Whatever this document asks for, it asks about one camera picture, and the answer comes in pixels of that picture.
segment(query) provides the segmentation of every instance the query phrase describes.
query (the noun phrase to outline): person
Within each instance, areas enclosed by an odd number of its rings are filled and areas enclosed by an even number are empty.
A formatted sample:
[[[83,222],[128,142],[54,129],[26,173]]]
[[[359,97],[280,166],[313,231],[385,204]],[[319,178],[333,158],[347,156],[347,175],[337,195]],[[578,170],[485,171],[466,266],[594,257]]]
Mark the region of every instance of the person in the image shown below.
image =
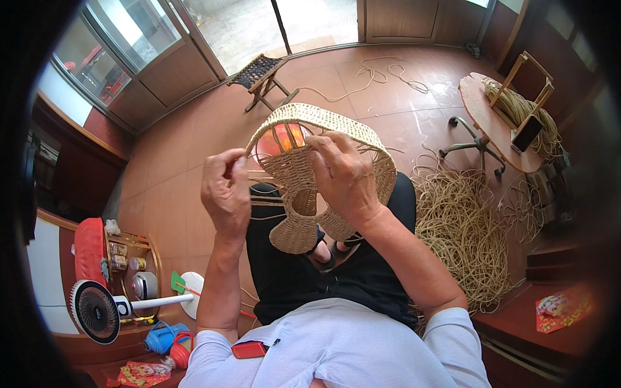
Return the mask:
[[[215,242],[197,310],[196,347],[179,386],[489,387],[466,296],[414,235],[410,180],[399,173],[382,205],[373,166],[349,136],[326,132],[306,143],[321,196],[364,240],[327,272],[311,262],[329,259],[321,253],[322,232],[304,255],[277,250],[269,234],[284,219],[284,209],[251,207],[244,150],[210,156],[201,198],[215,225]],[[280,193],[258,184],[252,195],[269,199]],[[264,326],[239,339],[244,239],[260,299],[255,314]],[[413,331],[410,298],[427,322],[422,338]],[[232,347],[238,344],[262,344],[265,352],[238,359],[233,350],[243,354]]]

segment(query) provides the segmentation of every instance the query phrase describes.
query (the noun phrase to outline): black shorts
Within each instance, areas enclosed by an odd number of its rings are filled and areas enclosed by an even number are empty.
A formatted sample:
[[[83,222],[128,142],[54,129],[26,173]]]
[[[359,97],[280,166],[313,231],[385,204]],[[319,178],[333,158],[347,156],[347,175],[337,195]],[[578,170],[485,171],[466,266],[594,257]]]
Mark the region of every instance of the black shorts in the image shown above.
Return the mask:
[[[279,197],[268,184],[253,186],[252,195]],[[388,201],[388,209],[414,233],[416,195],[410,179],[397,174],[397,182]],[[277,206],[253,206],[252,217],[284,215]],[[246,234],[250,269],[259,296],[255,315],[263,325],[313,300],[343,298],[386,314],[414,329],[417,318],[409,313],[410,298],[382,256],[366,241],[340,266],[320,273],[307,254],[292,255],[270,243],[270,231],[285,216],[269,220],[251,220]],[[325,233],[317,228],[317,244]]]

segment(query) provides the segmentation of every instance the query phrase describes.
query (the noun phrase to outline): hand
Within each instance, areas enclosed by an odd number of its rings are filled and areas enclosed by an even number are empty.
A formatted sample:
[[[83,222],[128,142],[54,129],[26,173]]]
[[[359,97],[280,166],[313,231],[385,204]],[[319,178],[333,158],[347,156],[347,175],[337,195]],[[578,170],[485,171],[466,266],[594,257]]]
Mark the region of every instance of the hand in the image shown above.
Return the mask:
[[[224,151],[205,160],[201,200],[214,222],[216,236],[225,243],[243,244],[251,211],[243,149]]]
[[[385,208],[378,199],[371,161],[342,132],[307,137],[306,143],[315,148],[310,158],[322,197],[352,227],[361,230]]]

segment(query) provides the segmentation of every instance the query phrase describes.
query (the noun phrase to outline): woven paper rope basket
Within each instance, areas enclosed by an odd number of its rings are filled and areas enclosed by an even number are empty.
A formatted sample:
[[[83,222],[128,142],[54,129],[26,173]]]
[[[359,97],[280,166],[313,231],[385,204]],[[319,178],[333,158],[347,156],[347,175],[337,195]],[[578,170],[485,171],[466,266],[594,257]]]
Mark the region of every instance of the woven paper rope basket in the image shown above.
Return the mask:
[[[284,124],[291,144],[290,150],[285,150],[274,127]],[[390,154],[379,141],[377,133],[364,124],[348,119],[334,112],[319,107],[294,103],[277,108],[256,131],[246,147],[246,156],[256,154],[259,139],[271,131],[274,140],[278,143],[281,153],[278,155],[257,154],[259,165],[270,176],[279,182],[284,189],[282,203],[286,218],[270,232],[270,242],[277,249],[293,254],[301,254],[313,248],[317,241],[315,232],[319,224],[328,236],[336,241],[345,241],[355,230],[341,216],[330,207],[317,214],[317,183],[312,162],[308,153],[312,148],[301,145],[294,139],[289,124],[310,124],[324,131],[338,131],[347,133],[358,142],[360,153],[369,153],[373,161],[373,171],[378,189],[379,201],[386,205],[392,194],[397,179],[397,168]],[[253,200],[253,205],[274,205]]]

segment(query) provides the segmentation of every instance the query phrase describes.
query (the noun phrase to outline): white shirt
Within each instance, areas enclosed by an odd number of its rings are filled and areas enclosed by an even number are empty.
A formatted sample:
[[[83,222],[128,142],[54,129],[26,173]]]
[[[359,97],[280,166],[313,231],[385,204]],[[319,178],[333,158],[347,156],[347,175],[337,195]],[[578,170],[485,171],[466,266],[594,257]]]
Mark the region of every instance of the white shirt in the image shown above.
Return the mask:
[[[236,343],[246,341],[270,348],[264,357],[236,359],[224,336],[198,333],[179,387],[308,388],[313,377],[328,388],[490,387],[481,342],[458,307],[435,314],[421,339],[363,305],[322,299]]]

